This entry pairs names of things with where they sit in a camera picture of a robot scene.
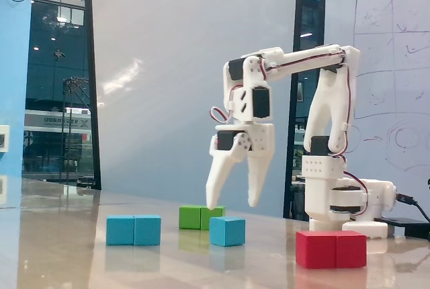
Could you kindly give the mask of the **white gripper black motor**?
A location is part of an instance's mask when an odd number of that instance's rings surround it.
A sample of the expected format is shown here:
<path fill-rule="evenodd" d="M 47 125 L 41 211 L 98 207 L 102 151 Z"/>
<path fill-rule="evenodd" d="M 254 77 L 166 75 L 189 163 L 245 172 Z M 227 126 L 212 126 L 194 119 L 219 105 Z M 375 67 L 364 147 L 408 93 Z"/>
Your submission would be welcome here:
<path fill-rule="evenodd" d="M 222 187 L 231 169 L 244 160 L 248 163 L 248 203 L 258 204 L 269 165 L 275 150 L 273 124 L 217 125 L 210 142 L 212 164 L 206 182 L 206 206 L 217 206 Z"/>

